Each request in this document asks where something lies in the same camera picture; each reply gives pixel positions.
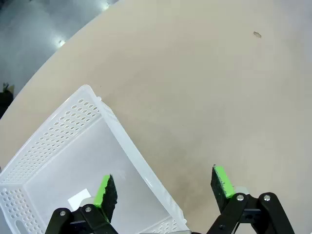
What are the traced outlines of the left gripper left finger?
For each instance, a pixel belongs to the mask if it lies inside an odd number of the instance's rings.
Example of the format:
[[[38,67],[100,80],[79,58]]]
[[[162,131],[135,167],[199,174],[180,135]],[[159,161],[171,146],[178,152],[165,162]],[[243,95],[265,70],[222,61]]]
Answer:
[[[47,234],[116,234],[111,224],[117,204],[117,189],[112,175],[104,176],[94,200],[75,211],[57,208],[52,213]]]

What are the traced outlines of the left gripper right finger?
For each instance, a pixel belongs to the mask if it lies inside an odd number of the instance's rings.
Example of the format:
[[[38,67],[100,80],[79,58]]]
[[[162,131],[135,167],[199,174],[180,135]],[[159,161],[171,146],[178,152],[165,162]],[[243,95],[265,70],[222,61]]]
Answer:
[[[276,194],[258,198],[235,191],[223,167],[212,168],[211,188],[220,215],[209,234],[234,234],[240,224],[250,224],[257,234],[293,234],[294,230]]]

